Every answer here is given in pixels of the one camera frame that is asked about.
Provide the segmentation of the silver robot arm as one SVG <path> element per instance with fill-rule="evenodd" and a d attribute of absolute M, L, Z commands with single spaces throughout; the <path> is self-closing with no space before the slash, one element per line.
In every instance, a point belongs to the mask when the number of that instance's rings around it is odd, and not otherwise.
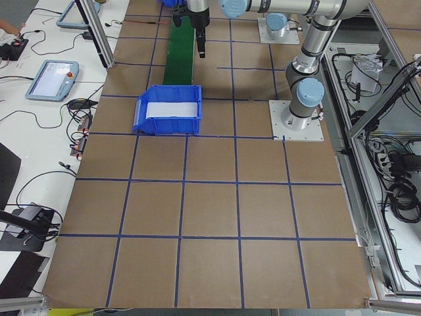
<path fill-rule="evenodd" d="M 251 1 L 219 1 L 222 13 L 228 18 L 240 17 L 251 10 Z M 188 16 L 191 27 L 198 38 L 205 38 L 210 24 L 209 1 L 176 1 L 172 8 L 172 19 L 176 27 L 182 24 L 182 17 Z M 282 13 L 270 13 L 267 18 L 270 31 L 280 31 L 287 25 L 288 18 Z"/>
<path fill-rule="evenodd" d="M 326 46 L 341 20 L 352 18 L 368 6 L 368 1 L 220 1 L 221 11 L 228 18 L 238 18 L 246 12 L 301 14 L 311 17 L 301 52 L 287 67 L 286 78 L 290 86 L 298 79 L 314 75 Z M 188 16 L 195 29 L 197 50 L 205 57 L 206 27 L 210 23 L 208 1 L 182 1 L 172 11 L 175 25 Z"/>

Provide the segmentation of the person hand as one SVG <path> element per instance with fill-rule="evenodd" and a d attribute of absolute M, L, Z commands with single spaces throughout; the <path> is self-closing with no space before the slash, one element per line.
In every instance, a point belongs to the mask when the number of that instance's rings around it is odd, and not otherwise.
<path fill-rule="evenodd" d="M 12 25 L 11 23 L 7 22 L 6 20 L 0 19 L 0 29 L 8 34 L 13 34 L 15 36 L 19 35 L 20 30 Z"/>

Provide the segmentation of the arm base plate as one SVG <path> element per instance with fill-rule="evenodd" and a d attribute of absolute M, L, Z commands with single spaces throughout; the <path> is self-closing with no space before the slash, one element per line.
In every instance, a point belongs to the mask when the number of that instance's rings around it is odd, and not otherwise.
<path fill-rule="evenodd" d="M 288 22 L 281 30 L 271 30 L 266 24 L 266 18 L 257 19 L 259 38 L 261 43 L 299 45 L 299 35 L 292 21 Z"/>
<path fill-rule="evenodd" d="M 307 118 L 297 118 L 289 110 L 290 101 L 270 100 L 272 138 L 290 142 L 323 142 L 324 137 L 316 109 Z"/>

